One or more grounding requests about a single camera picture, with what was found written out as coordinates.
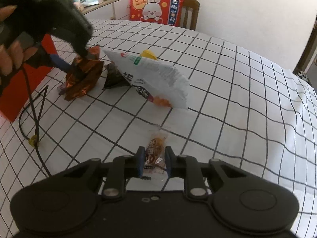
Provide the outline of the person left hand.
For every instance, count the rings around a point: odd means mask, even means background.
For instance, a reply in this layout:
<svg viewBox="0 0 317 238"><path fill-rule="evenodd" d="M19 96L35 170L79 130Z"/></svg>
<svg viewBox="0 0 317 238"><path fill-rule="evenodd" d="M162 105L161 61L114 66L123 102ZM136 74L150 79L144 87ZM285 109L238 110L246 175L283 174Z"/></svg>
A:
<svg viewBox="0 0 317 238"><path fill-rule="evenodd" d="M10 75L14 70L18 70L23 62L31 58L38 48L29 47L22 49L20 41L14 41L8 48L1 44L1 84L4 83L3 78Z"/></svg>

